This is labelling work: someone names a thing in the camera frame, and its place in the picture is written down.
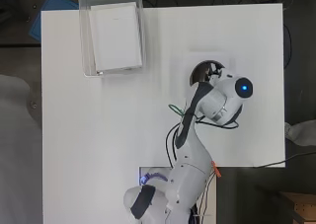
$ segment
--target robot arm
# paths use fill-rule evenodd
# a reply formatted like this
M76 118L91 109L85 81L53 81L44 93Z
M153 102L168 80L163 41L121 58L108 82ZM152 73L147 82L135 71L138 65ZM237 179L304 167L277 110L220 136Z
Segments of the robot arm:
M233 77L223 67L213 70L213 62L203 62L204 68L199 71L201 75L192 77L199 81L192 81L187 96L185 115L176 137L178 159L166 186L158 189L153 182L151 186L131 188L125 194L125 207L142 223L189 222L191 209L213 172L211 156L198 139L195 130L198 114L201 112L215 124L227 125L235 121L245 99L252 96L253 87L248 79Z

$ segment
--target floor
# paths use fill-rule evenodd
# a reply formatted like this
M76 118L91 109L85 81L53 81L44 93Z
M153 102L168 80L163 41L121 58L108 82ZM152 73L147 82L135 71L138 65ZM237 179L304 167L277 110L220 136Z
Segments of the floor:
M14 20L0 28L0 44L38 42L28 36L32 20L44 0L22 0L29 14L28 22ZM234 4L236 0L177 0L179 6ZM174 0L158 0L158 7L176 6ZM284 70L285 120L291 124L316 118L316 1L294 0L283 12L292 41L292 57ZM288 36L284 38L285 58L288 59ZM28 109L41 127L40 47L0 48L0 74L24 79L31 88ZM316 147L298 147L286 141L286 156L316 150ZM302 157L286 164L286 169L224 168L217 181L217 223L292 223L261 191L306 192L316 194L316 159Z

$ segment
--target stack of paper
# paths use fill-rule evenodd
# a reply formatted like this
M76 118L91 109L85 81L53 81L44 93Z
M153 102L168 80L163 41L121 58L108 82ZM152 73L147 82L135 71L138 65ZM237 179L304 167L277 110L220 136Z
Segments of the stack of paper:
M90 24L97 71L141 67L135 3L93 6Z

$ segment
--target white tabletop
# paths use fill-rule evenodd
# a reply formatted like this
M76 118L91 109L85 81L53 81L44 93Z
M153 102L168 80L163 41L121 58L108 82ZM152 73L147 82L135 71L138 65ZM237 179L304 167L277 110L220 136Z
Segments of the white tabletop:
M284 159L281 5L144 15L145 72L98 79L83 75L78 12L41 14L45 224L126 223L122 197L138 168L168 166L165 136L180 120L168 104L184 105L197 58L222 59L254 84L238 129L197 128L218 166Z

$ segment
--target plastic bin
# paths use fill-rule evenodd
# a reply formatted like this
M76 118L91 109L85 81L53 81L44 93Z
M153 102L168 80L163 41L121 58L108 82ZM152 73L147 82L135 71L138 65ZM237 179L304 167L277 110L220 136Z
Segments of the plastic bin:
M142 68L146 65L142 0L79 0L82 64L84 74L87 77L102 76L106 74L123 74L126 72L132 73L133 71L139 71L134 68L124 68L105 71L97 70L89 12L91 11L92 6L122 3L136 4L136 16L138 22L140 54L142 61L142 65L140 65L139 67Z

